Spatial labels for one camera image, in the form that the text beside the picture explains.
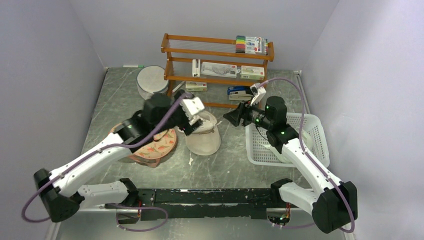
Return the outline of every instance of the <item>wooden rack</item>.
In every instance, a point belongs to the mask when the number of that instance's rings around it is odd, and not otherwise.
[[[172,94],[172,89],[175,81],[205,82],[208,84],[225,84],[233,86],[251,86],[256,82],[263,82],[267,79],[268,61],[272,62],[274,60],[273,42],[268,43],[268,55],[248,54],[236,53],[236,40],[234,39],[169,35],[165,33],[165,35],[163,36],[162,44],[160,46],[160,50],[162,51],[162,53],[166,53],[167,56],[166,68],[165,73],[163,75],[163,79],[169,80],[169,87],[167,92],[168,96]],[[231,60],[232,58],[239,58],[241,61],[257,61],[259,63],[227,61]],[[228,64],[236,65],[238,67],[241,67],[242,65],[262,67],[265,69],[265,77],[263,80],[241,80],[230,77],[192,77],[191,63],[193,59],[200,59],[201,63],[209,62],[218,64]],[[186,67],[181,67],[183,69],[176,69],[176,65],[180,63],[186,63]],[[204,105],[208,107],[220,108],[237,107],[237,105],[235,104],[224,104],[217,102],[204,102]]]

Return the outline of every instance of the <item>box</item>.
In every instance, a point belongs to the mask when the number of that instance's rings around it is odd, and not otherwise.
[[[241,66],[241,78],[249,80],[264,80],[265,68],[258,66]]]
[[[185,90],[187,92],[207,91],[208,90],[208,86],[206,85],[206,82],[186,81],[185,82]]]

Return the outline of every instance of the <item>gray marble tabletop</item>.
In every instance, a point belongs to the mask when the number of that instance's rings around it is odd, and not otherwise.
[[[113,126],[130,118],[135,111],[143,107],[144,100],[139,95],[136,84],[140,71],[141,68],[123,67],[107,70],[83,153],[105,138]],[[269,70],[268,78],[273,77],[295,80],[293,71]],[[205,102],[229,102],[226,95],[227,85],[208,84],[207,87],[207,92],[196,92],[195,95]],[[266,96],[273,95],[284,98],[288,112],[301,112],[300,96],[289,83],[270,83]],[[191,153],[184,141],[184,134],[178,132],[176,148],[162,158],[157,167],[150,168],[134,163],[129,158],[123,158],[101,170],[88,184],[111,183],[120,178],[129,178],[138,188],[269,188],[271,183],[289,178],[301,187],[309,187],[296,168],[250,163],[247,158],[245,128],[234,127],[223,118],[223,114],[230,109],[207,107],[206,110],[215,115],[218,122],[222,121],[218,125],[221,137],[218,152],[209,156]]]

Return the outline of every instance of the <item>laundry basket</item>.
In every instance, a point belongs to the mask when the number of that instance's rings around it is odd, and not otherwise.
[[[287,113],[287,123],[299,131],[301,124],[300,113]],[[265,138],[266,130],[258,128]],[[316,158],[325,166],[330,165],[329,149],[327,147],[326,136],[320,119],[312,114],[305,114],[302,129],[306,131],[313,139],[312,152]],[[254,124],[246,126],[246,149],[247,158],[256,165],[277,166],[277,167],[295,167],[292,163],[282,163],[277,157],[263,145],[269,145],[269,142],[262,137],[256,130]]]

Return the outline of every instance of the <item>wall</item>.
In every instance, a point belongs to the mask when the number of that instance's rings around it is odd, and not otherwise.
[[[299,70],[338,0],[70,0],[105,66],[159,65],[164,33],[274,42],[270,68]]]
[[[341,0],[302,71],[358,240],[424,239],[424,2]]]
[[[67,0],[1,1],[0,53],[0,238],[40,240],[50,223],[21,219],[33,173],[81,153],[105,71]]]

